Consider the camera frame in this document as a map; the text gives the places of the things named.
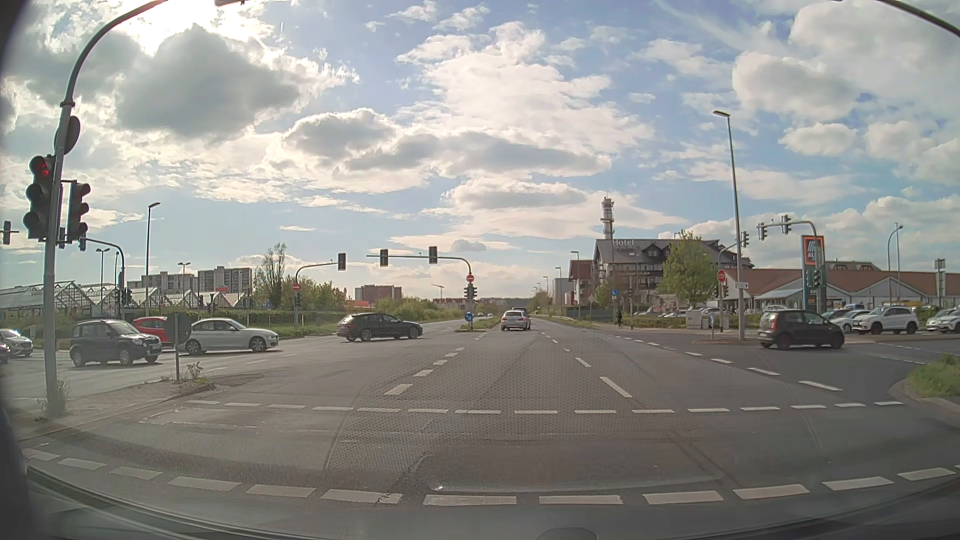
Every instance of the white suv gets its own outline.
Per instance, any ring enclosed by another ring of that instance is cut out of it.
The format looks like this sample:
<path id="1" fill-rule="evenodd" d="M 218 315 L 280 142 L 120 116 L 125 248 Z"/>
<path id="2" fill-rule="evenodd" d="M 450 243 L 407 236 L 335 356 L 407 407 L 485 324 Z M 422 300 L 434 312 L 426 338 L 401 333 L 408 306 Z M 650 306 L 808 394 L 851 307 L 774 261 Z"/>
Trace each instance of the white suv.
<path id="1" fill-rule="evenodd" d="M 914 333 L 920 326 L 920 320 L 909 307 L 885 306 L 853 319 L 853 331 L 860 333 L 881 333 L 893 331 Z"/>

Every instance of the car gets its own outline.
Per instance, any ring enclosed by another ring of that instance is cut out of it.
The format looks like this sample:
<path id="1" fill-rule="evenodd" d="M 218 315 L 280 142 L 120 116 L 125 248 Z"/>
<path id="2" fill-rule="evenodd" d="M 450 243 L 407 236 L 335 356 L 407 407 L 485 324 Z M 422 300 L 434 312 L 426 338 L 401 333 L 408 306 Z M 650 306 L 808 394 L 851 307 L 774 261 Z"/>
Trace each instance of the car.
<path id="1" fill-rule="evenodd" d="M 827 319 L 840 327 L 843 333 L 850 333 L 853 331 L 853 321 L 860 315 L 866 315 L 869 312 L 867 309 L 837 309 Z"/>
<path id="2" fill-rule="evenodd" d="M 530 330 L 530 317 L 519 309 L 510 309 L 504 311 L 500 317 L 500 329 L 506 331 L 509 329 Z"/>
<path id="3" fill-rule="evenodd" d="M 769 349 L 776 345 L 781 351 L 793 345 L 829 345 L 843 347 L 843 330 L 823 316 L 802 309 L 767 311 L 760 317 L 760 346 Z"/>
<path id="4" fill-rule="evenodd" d="M 853 319 L 852 329 L 859 333 L 893 331 L 914 333 L 920 327 L 917 314 L 904 306 L 881 306 Z"/>
<path id="5" fill-rule="evenodd" d="M 237 351 L 250 349 L 262 353 L 280 343 L 275 331 L 247 328 L 233 319 L 213 317 L 201 319 L 191 327 L 190 338 L 183 344 L 188 355 L 202 355 L 208 351 Z"/>
<path id="6" fill-rule="evenodd" d="M 28 357 L 34 352 L 34 342 L 14 329 L 0 329 L 0 343 L 10 349 L 11 356 Z"/>
<path id="7" fill-rule="evenodd" d="M 149 333 L 160 338 L 160 343 L 170 345 L 171 341 L 167 338 L 166 317 L 139 317 L 133 319 L 133 325 L 143 333 Z"/>
<path id="8" fill-rule="evenodd" d="M 423 327 L 410 321 L 401 321 L 390 313 L 370 312 L 354 313 L 344 317 L 337 324 L 337 335 L 347 341 L 370 341 L 375 337 L 408 337 L 417 339 L 423 335 Z"/>
<path id="9" fill-rule="evenodd" d="M 137 330 L 127 321 L 88 319 L 74 324 L 70 333 L 70 359 L 76 367 L 111 360 L 129 366 L 139 358 L 152 364 L 159 354 L 160 338 Z"/>
<path id="10" fill-rule="evenodd" d="M 939 330 L 939 325 L 941 322 L 946 322 L 953 317 L 960 315 L 960 308 L 951 307 L 949 309 L 941 309 L 937 311 L 935 315 L 926 319 L 926 329 L 928 331 L 937 331 Z"/>
<path id="11" fill-rule="evenodd" d="M 526 307 L 511 307 L 509 311 L 522 311 L 523 318 L 527 321 L 527 330 L 530 330 L 530 311 Z"/>

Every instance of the black car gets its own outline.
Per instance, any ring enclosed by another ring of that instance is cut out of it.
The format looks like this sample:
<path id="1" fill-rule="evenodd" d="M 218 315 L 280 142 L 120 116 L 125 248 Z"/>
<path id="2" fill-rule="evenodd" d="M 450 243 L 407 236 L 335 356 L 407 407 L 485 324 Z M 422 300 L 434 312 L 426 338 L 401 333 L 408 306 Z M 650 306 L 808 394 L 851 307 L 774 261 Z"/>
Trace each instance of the black car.
<path id="1" fill-rule="evenodd" d="M 337 335 L 347 341 L 370 341 L 375 337 L 403 336 L 417 339 L 423 335 L 423 327 L 410 321 L 401 321 L 389 313 L 354 313 L 344 317 L 337 325 Z"/>
<path id="2" fill-rule="evenodd" d="M 10 348 L 11 356 L 28 357 L 34 351 L 34 342 L 19 331 L 12 329 L 0 329 L 0 343 Z"/>
<path id="3" fill-rule="evenodd" d="M 91 319 L 73 326 L 70 337 L 70 359 L 84 367 L 87 362 L 106 364 L 111 360 L 129 366 L 138 358 L 156 362 L 160 354 L 160 338 L 143 333 L 126 321 Z"/>
<path id="4" fill-rule="evenodd" d="M 767 311 L 760 317 L 760 345 L 777 345 L 786 351 L 791 345 L 843 347 L 843 330 L 821 315 L 801 309 Z"/>

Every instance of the white car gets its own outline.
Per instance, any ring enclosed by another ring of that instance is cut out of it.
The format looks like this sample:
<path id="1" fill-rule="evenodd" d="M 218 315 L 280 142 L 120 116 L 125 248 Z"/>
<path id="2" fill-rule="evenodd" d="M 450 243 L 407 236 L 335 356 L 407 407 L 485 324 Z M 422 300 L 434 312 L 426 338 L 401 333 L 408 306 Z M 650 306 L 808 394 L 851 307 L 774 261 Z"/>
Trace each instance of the white car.
<path id="1" fill-rule="evenodd" d="M 867 313 L 870 313 L 868 309 L 840 309 L 835 317 L 830 317 L 828 320 L 840 327 L 843 333 L 850 333 L 853 330 L 853 321 Z"/>
<path id="2" fill-rule="evenodd" d="M 893 333 L 914 333 L 919 326 L 920 320 L 909 307 L 884 306 L 853 319 L 852 329 L 860 333 L 881 333 L 888 330 Z"/>
<path id="3" fill-rule="evenodd" d="M 946 322 L 956 316 L 960 316 L 960 308 L 951 307 L 950 309 L 941 309 L 937 311 L 936 315 L 926 319 L 926 329 L 928 331 L 939 330 L 938 325 L 940 323 Z"/>
<path id="4" fill-rule="evenodd" d="M 190 338 L 183 344 L 189 355 L 207 351 L 250 349 L 262 353 L 276 347 L 280 337 L 275 331 L 247 328 L 233 319 L 203 319 L 193 324 Z"/>

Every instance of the street lamp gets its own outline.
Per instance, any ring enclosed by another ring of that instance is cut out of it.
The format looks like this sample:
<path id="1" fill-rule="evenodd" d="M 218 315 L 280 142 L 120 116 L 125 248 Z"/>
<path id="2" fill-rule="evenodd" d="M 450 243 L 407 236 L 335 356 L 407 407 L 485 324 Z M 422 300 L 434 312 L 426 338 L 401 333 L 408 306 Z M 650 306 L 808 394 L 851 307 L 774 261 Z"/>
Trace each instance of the street lamp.
<path id="1" fill-rule="evenodd" d="M 144 283 L 143 283 L 143 316 L 150 316 L 150 212 L 160 206 L 160 203 L 153 203 L 147 207 L 147 257 L 144 265 Z"/>
<path id="2" fill-rule="evenodd" d="M 104 253 L 110 251 L 110 248 L 97 248 L 96 251 L 100 254 L 100 310 L 102 313 L 104 309 Z"/>
<path id="3" fill-rule="evenodd" d="M 730 114 L 722 110 L 713 112 L 717 116 L 727 119 L 727 136 L 730 138 L 730 171 L 733 176 L 733 221 L 736 225 L 736 280 L 740 282 L 740 261 L 743 257 L 743 246 L 740 245 L 740 202 L 736 195 L 736 161 L 733 159 L 733 127 L 730 121 Z M 747 337 L 747 329 L 743 324 L 743 289 L 736 289 L 736 326 L 739 331 L 739 339 L 743 341 Z"/>
<path id="4" fill-rule="evenodd" d="M 900 229 L 903 229 L 903 225 L 900 223 L 894 223 L 896 226 L 895 229 L 887 236 L 887 273 L 889 274 L 892 271 L 890 267 L 890 240 L 893 239 L 894 234 L 897 235 L 897 296 L 898 300 L 900 299 Z M 890 278 L 887 277 L 887 297 L 890 299 L 890 302 L 894 300 L 894 285 L 890 282 Z"/>

